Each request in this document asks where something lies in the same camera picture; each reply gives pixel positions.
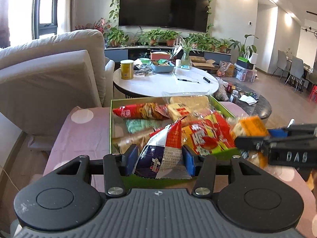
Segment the black tv screen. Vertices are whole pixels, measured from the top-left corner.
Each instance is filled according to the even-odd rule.
[[[120,0],[119,26],[206,32],[208,0]]]

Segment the blue basket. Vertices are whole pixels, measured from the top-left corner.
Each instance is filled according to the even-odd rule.
[[[151,67],[156,73],[170,73],[174,70],[175,65],[170,61],[168,63],[170,66],[155,66],[151,63]]]

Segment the window frame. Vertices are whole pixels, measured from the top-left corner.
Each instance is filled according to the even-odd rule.
[[[57,0],[52,0],[52,23],[40,24],[40,2],[33,0],[32,10],[32,38],[38,39],[39,36],[49,33],[57,34]]]

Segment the yellow can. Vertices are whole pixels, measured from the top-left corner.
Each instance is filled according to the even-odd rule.
[[[131,80],[133,79],[133,60],[123,60],[121,64],[121,79]]]

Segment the tv cabinet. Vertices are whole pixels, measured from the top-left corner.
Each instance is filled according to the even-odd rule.
[[[136,60],[140,57],[150,57],[151,51],[163,51],[172,52],[172,47],[167,46],[126,46],[126,47],[107,47],[105,48],[105,56],[116,63],[122,60]],[[177,55],[177,59],[181,59],[183,50]],[[190,55],[202,56],[206,60],[213,59],[215,64],[219,64],[220,61],[231,62],[231,54],[224,54],[220,52],[209,52],[209,51],[195,51],[190,52]]]

